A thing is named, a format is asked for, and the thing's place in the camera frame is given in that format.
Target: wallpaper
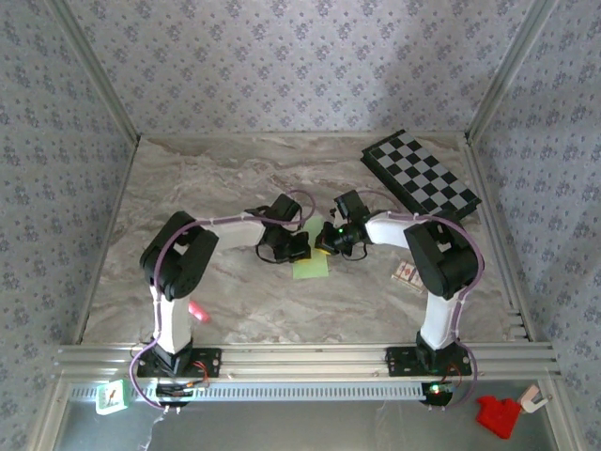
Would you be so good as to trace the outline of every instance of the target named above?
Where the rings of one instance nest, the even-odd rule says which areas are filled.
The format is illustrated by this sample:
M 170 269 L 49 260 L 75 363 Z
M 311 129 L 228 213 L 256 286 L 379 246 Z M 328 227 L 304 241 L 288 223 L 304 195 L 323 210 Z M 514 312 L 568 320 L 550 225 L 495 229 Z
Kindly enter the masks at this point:
M 465 130 L 531 0 L 68 0 L 137 131 Z
M 0 449 L 23 450 L 131 150 L 43 3 L 0 12 Z
M 601 4 L 561 1 L 479 153 L 508 225 L 531 314 L 558 352 L 601 449 Z

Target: black mounting plate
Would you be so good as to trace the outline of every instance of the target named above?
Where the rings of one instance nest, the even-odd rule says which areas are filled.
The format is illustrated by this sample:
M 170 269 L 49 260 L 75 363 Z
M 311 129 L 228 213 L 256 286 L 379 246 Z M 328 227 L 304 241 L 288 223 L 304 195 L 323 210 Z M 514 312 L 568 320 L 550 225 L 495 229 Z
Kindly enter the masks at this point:
M 202 362 L 207 368 L 210 378 L 219 377 L 219 369 L 222 364 L 222 350 L 219 348 L 192 348 L 190 351 L 190 363 L 177 374 L 179 378 L 202 379 L 203 370 L 192 365 L 192 362 Z M 140 358 L 137 371 L 138 378 L 164 378 L 167 376 L 160 364 L 160 360 L 152 352 L 145 352 Z
M 417 347 L 398 346 L 386 349 L 386 364 L 391 378 L 413 376 L 470 376 L 471 364 L 468 353 L 461 347 L 453 349 L 449 360 L 438 368 L 425 368 L 417 356 Z

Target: marble surface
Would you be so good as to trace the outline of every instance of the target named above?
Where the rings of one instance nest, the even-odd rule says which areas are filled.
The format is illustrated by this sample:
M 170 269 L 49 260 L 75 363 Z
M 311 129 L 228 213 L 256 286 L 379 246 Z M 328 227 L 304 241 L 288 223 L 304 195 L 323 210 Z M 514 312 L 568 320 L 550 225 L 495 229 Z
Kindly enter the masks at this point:
M 152 301 L 138 259 L 177 210 L 194 217 L 219 217 L 271 203 L 293 188 L 310 191 L 317 212 L 327 216 L 333 199 L 354 188 L 383 190 L 359 161 L 365 137 L 266 136 L 143 139 L 100 283 L 84 342 L 139 342 L 153 329 Z M 430 149 L 470 185 L 453 139 L 426 140 Z M 298 200 L 306 204 L 300 196 Z M 365 194 L 370 209 L 390 201 Z M 485 276 L 472 292 L 461 320 L 467 341 L 504 341 L 509 329 L 498 269 L 477 214 L 463 222 L 482 247 Z M 425 293 L 391 278 L 408 251 L 370 246 L 359 262 L 329 257 L 327 278 L 293 280 L 289 264 L 269 265 L 254 249 L 213 255 L 192 298 L 212 316 L 193 319 L 196 343 L 411 342 L 424 320 Z

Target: checkerboard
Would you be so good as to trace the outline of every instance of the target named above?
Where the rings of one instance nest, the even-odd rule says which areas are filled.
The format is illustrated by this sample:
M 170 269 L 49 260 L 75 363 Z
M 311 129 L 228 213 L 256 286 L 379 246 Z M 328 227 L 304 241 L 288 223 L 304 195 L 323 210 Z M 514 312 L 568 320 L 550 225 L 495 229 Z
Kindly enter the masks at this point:
M 481 202 L 404 130 L 362 153 L 361 161 L 412 213 L 451 210 L 461 219 L 476 210 Z

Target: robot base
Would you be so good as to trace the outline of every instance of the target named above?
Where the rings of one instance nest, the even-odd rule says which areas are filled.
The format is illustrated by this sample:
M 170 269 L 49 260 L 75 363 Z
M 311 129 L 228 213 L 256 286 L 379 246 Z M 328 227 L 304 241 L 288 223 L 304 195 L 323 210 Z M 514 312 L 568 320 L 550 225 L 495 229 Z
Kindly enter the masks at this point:
M 390 377 L 407 376 L 470 376 L 468 353 L 451 343 L 442 350 L 432 350 L 417 334 L 417 346 L 386 349 L 386 363 Z
M 222 350 L 219 348 L 193 348 L 192 341 L 176 354 L 155 346 L 140 358 L 138 378 L 179 377 L 202 379 L 203 370 L 190 365 L 191 362 L 201 362 L 207 369 L 207 377 L 219 377 L 222 364 Z

